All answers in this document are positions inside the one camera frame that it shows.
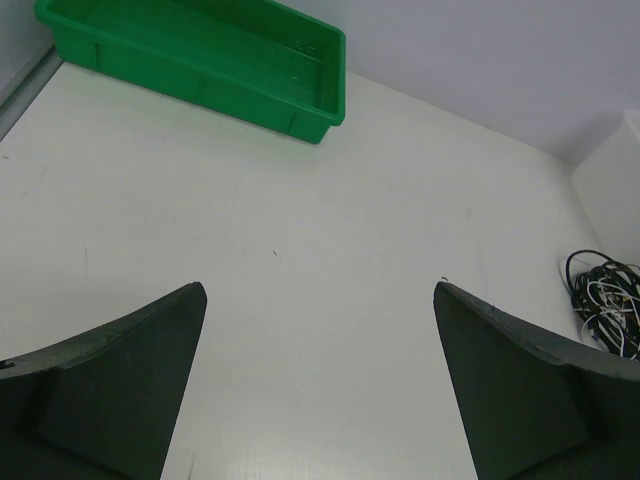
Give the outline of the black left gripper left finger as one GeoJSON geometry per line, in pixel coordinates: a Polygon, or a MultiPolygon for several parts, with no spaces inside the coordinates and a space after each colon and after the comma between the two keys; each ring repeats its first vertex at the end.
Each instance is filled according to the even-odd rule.
{"type": "Polygon", "coordinates": [[[205,319],[189,283],[1,362],[4,479],[158,479],[205,319]]]}

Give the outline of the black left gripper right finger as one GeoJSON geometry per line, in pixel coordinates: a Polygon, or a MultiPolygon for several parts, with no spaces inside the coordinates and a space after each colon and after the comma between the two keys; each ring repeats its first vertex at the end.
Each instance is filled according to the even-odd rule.
{"type": "Polygon", "coordinates": [[[505,313],[452,283],[434,310],[480,479],[636,479],[639,364],[505,313]]]}

